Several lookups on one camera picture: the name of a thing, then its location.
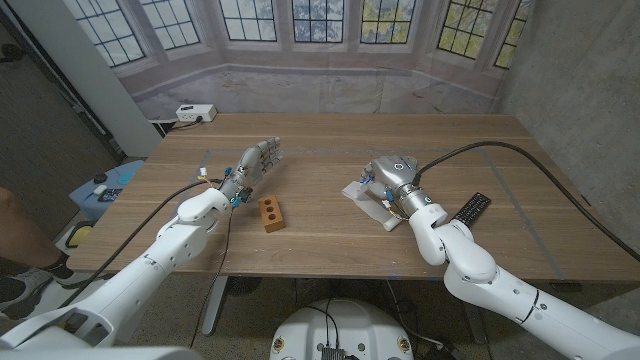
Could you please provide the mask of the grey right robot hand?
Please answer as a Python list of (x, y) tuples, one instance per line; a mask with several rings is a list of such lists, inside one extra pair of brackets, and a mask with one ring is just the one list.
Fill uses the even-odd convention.
[(410, 196), (425, 197), (425, 191), (413, 184), (418, 160), (412, 156), (389, 155), (369, 162), (360, 176), (372, 193), (388, 201), (404, 201)]

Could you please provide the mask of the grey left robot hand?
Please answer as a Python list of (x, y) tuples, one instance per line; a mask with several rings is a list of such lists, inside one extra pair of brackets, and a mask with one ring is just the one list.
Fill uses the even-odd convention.
[(270, 137), (249, 147), (222, 183), (220, 191), (231, 200), (242, 190), (257, 185), (263, 175), (282, 160), (280, 143), (280, 137)]

